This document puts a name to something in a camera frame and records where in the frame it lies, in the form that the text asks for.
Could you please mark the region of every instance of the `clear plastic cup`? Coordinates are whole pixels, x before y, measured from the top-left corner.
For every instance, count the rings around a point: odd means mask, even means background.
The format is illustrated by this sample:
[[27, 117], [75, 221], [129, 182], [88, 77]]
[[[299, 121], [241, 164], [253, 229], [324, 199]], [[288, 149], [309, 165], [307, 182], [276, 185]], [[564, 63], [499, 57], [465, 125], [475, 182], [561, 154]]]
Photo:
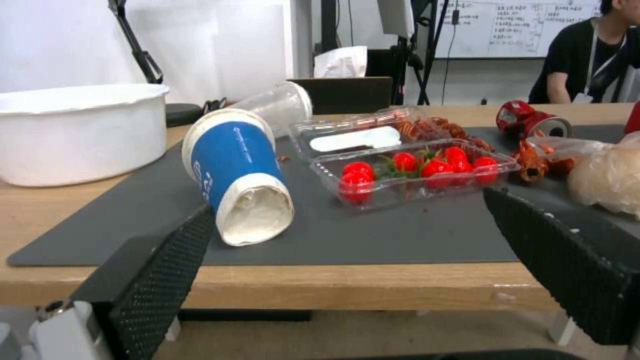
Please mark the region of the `clear plastic cup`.
[[307, 91], [290, 81], [237, 102], [229, 108], [250, 111], [269, 124], [276, 137], [285, 136], [289, 125], [304, 122], [313, 115]]

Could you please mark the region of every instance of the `wooden table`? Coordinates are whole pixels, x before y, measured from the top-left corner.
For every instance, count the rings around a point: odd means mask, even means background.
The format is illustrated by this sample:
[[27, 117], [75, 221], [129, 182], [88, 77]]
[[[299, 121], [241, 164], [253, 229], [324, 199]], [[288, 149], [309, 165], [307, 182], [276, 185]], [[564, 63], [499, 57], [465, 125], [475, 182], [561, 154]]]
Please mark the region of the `wooden table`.
[[[540, 106], [573, 124], [624, 124], [630, 104]], [[498, 108], [430, 107], [463, 126], [494, 126]], [[169, 130], [169, 144], [187, 127]], [[0, 258], [27, 245], [126, 176], [63, 188], [0, 183]], [[66, 297], [92, 267], [11, 268], [0, 263], [0, 305]], [[520, 263], [367, 266], [204, 266], [184, 304], [220, 309], [557, 309]]]

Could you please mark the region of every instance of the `lanyard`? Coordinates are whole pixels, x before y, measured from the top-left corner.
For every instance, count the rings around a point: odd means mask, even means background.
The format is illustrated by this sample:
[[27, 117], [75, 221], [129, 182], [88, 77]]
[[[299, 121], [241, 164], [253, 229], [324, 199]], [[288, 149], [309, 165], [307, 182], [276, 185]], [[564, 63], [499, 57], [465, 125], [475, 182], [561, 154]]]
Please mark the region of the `lanyard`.
[[593, 25], [593, 42], [591, 43], [591, 55], [589, 56], [589, 68], [587, 70], [587, 85], [584, 87], [584, 93], [583, 93], [584, 95], [587, 95], [589, 93], [589, 89], [591, 89], [591, 80], [595, 78], [607, 66], [609, 66], [609, 64], [611, 64], [613, 60], [616, 59], [616, 56], [620, 52], [620, 49], [622, 49], [627, 43], [627, 34], [625, 34], [625, 37], [622, 39], [622, 44], [620, 45], [620, 48], [618, 49], [618, 51], [616, 51], [616, 53], [613, 54], [611, 58], [605, 61], [604, 64], [602, 64], [602, 66], [598, 70], [596, 70], [596, 72], [593, 75], [591, 75], [593, 73], [593, 62], [595, 61], [595, 58], [596, 58], [596, 46], [598, 45], [598, 28], [599, 28], [597, 20], [594, 20], [591, 23]]

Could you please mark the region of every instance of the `white plastic basin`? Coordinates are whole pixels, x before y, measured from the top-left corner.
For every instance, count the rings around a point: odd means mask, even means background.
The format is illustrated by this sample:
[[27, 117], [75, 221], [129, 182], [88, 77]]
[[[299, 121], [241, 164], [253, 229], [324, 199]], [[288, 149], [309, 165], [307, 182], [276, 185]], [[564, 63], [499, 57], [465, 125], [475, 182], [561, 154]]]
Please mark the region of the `white plastic basin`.
[[164, 85], [0, 94], [0, 179], [61, 186], [117, 176], [166, 150]]

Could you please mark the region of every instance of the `floor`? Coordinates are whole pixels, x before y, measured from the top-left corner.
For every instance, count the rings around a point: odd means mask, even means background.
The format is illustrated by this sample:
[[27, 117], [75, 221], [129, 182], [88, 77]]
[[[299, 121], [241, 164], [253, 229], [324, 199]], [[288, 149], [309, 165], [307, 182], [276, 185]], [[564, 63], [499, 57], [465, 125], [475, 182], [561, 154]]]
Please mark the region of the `floor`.
[[[310, 322], [183, 322], [156, 360], [331, 359], [507, 348], [557, 348], [554, 314], [512, 312], [316, 312]], [[587, 360], [623, 359], [578, 331], [561, 349]]]

